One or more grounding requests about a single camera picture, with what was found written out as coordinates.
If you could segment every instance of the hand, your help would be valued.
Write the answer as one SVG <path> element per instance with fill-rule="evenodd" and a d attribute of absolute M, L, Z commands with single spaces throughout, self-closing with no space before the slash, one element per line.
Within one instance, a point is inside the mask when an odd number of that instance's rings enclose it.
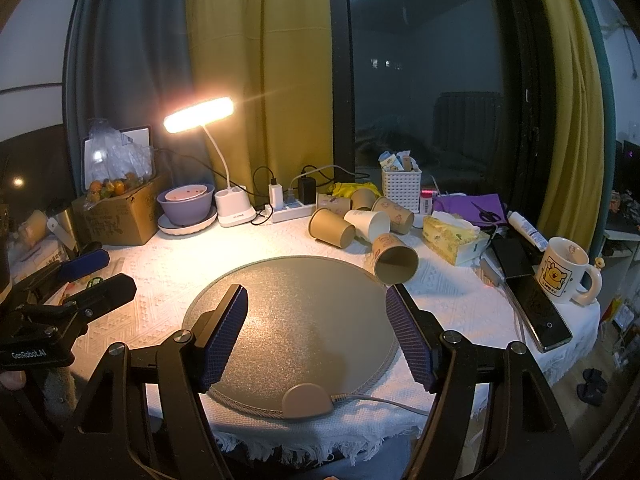
<path fill-rule="evenodd" d="M 0 372 L 0 384 L 9 391 L 20 390 L 26 383 L 24 372 Z"/>

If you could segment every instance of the round placemat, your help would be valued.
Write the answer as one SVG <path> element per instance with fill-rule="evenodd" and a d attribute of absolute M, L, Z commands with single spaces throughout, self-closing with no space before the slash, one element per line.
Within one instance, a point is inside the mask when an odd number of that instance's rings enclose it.
<path fill-rule="evenodd" d="M 398 342 L 386 318 L 385 287 L 360 267 L 320 256 L 255 262 L 211 283 L 183 328 L 213 310 L 233 283 L 249 310 L 222 380 L 208 394 L 252 415 L 282 418 L 282 396 L 315 383 L 329 395 L 362 393 L 388 369 Z"/>

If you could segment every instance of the yellow curtain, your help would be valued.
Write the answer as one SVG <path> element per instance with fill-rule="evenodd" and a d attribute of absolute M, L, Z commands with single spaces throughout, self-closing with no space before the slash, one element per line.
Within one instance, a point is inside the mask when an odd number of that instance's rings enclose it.
<path fill-rule="evenodd" d="M 305 164 L 331 164 L 329 0 L 186 0 L 186 11 L 196 92 L 236 103 L 210 126 L 231 179 L 252 189 L 266 164 L 286 189 Z M 257 182 L 264 193 L 264 170 Z"/>
<path fill-rule="evenodd" d="M 579 0 L 543 0 L 556 62 L 556 138 L 538 221 L 588 251 L 604 174 L 604 112 L 595 50 Z"/>

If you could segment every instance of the yellow tissue box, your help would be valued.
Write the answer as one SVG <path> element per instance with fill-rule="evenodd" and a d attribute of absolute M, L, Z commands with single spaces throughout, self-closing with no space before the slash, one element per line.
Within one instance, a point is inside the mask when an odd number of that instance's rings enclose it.
<path fill-rule="evenodd" d="M 432 216 L 424 217 L 422 236 L 428 248 L 454 266 L 479 256 L 490 240 L 482 231 L 476 235 L 470 229 L 445 224 Z"/>

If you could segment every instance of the white plate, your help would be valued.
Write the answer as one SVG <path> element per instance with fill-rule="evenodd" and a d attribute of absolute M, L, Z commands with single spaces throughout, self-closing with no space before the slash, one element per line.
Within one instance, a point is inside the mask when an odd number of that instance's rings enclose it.
<path fill-rule="evenodd" d="M 206 229 L 207 227 L 209 227 L 211 224 L 213 224 L 213 222 L 216 221 L 216 218 L 218 218 L 218 210 L 216 209 L 216 206 L 213 205 L 211 206 L 211 210 L 209 211 L 209 214 L 207 215 L 207 217 L 202 222 L 196 225 L 189 225 L 187 227 L 178 227 L 177 225 L 174 225 L 171 222 L 169 222 L 169 219 L 166 217 L 166 215 L 162 215 L 158 219 L 158 227 L 163 233 L 167 233 L 168 235 L 173 235 L 173 236 L 192 235 L 194 233 L 197 233 L 198 231 L 202 231 L 203 229 Z"/>
<path fill-rule="evenodd" d="M 164 199 L 169 202 L 180 202 L 181 200 L 195 198 L 206 192 L 207 186 L 203 186 L 202 184 L 191 184 L 190 186 L 181 186 L 172 189 L 171 191 L 167 191 Z"/>

